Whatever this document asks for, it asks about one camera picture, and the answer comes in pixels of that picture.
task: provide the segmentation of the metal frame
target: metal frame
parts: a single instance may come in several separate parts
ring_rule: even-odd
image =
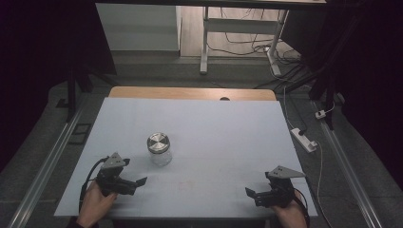
[[[209,18],[208,7],[203,8],[203,37],[201,48],[201,71],[200,74],[207,74],[208,61],[208,32],[232,32],[232,33],[257,33],[274,35],[273,43],[267,49],[267,57],[270,67],[275,76],[281,75],[277,65],[277,60],[274,56],[279,36],[281,35],[284,26],[285,18],[288,10],[281,9],[278,21],[258,21],[258,20],[240,20],[240,19],[224,19],[224,18]]]
[[[30,215],[32,214],[33,209],[36,206],[39,198],[42,195],[42,192],[45,189],[45,186],[48,183],[51,173],[54,170],[57,162],[59,161],[60,156],[65,149],[68,138],[71,135],[71,132],[74,129],[74,126],[77,124],[80,119],[83,109],[87,102],[87,95],[82,94],[83,99],[79,103],[79,107],[77,108],[76,113],[72,117],[69,123],[65,124],[62,133],[57,139],[55,145],[51,148],[48,153],[44,163],[36,174],[35,179],[29,187],[29,190],[25,194],[23,200],[18,206],[17,210],[14,213],[14,216],[11,219],[11,222],[8,227],[25,227]]]
[[[315,110],[317,110],[317,106],[315,102],[311,102],[312,106]],[[329,126],[325,122],[320,123],[322,126],[322,130],[332,147],[332,150],[335,154],[338,164],[340,165],[340,169],[346,178],[346,181],[349,183],[350,189],[357,201],[359,208],[361,209],[361,213],[366,220],[368,227],[371,228],[381,228],[383,227],[379,215],[374,209],[374,206],[371,203],[370,198],[365,192],[364,187],[356,175],[353,166],[350,164],[349,159],[344,152],[343,147],[338,141],[337,135],[334,130],[331,130]]]

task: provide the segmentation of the white tabletop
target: white tabletop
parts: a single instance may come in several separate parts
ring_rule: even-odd
[[[155,132],[171,143],[164,167],[149,159]],[[106,98],[55,216],[78,215],[86,175],[114,152],[131,159],[122,179],[148,179],[117,198],[111,218],[268,218],[273,212],[256,207],[245,187],[269,191],[264,172],[278,165],[302,172],[279,102]],[[305,179],[292,182],[317,216]]]

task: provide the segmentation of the table leg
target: table leg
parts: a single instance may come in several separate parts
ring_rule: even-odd
[[[284,26],[284,22],[285,22],[285,17],[287,16],[288,10],[281,10],[279,12],[280,17],[278,19],[278,25],[276,28],[276,33],[275,33],[275,37],[273,38],[273,43],[270,46],[270,48],[267,50],[266,54],[267,54],[267,58],[269,58],[269,62],[270,62],[270,67],[273,70],[273,74],[275,76],[280,76],[281,72],[279,71],[278,65],[276,63],[276,58],[275,58],[275,51],[276,51],[276,46],[278,44],[278,39],[279,36],[281,35],[282,32],[282,28]]]
[[[208,33],[208,7],[203,8],[203,36],[201,48],[201,74],[207,74],[207,33]]]

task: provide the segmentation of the power strip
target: power strip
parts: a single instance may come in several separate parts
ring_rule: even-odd
[[[303,148],[308,152],[311,153],[313,151],[316,151],[317,148],[317,142],[315,141],[309,141],[308,138],[304,134],[299,135],[300,130],[298,128],[294,128],[291,130],[291,133],[293,133],[294,137],[299,141],[299,143],[303,146]]]

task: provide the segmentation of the metal rail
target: metal rail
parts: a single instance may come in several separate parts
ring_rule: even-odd
[[[39,198],[42,195],[42,192],[45,189],[45,186],[48,183],[48,180],[54,170],[54,167],[56,166],[56,163],[59,161],[59,158],[62,155],[63,150],[65,149],[68,138],[71,135],[74,126],[77,124],[83,113],[84,106],[87,102],[87,95],[82,94],[81,97],[82,99],[80,99],[81,101],[75,115],[72,117],[69,123],[65,124],[62,133],[57,139],[55,145],[53,145],[53,147],[51,148],[47,157],[45,158],[44,163],[42,164],[41,168],[36,174],[35,179],[30,185],[29,190],[27,191],[23,200],[15,211],[14,216],[12,217],[8,227],[17,228],[26,226],[36,203],[38,202]]]
[[[317,106],[314,102],[311,102],[312,106],[317,110]],[[335,154],[335,157],[338,161],[341,171],[346,178],[346,181],[350,185],[350,189],[357,201],[359,208],[361,209],[361,213],[365,220],[367,221],[368,227],[372,228],[381,228],[382,223],[379,219],[378,214],[376,213],[373,204],[371,203],[370,198],[365,192],[364,187],[358,179],[352,165],[350,164],[349,159],[344,152],[343,147],[341,146],[337,135],[334,130],[330,130],[329,126],[325,122],[321,122],[321,127],[323,132],[332,147],[332,150]]]

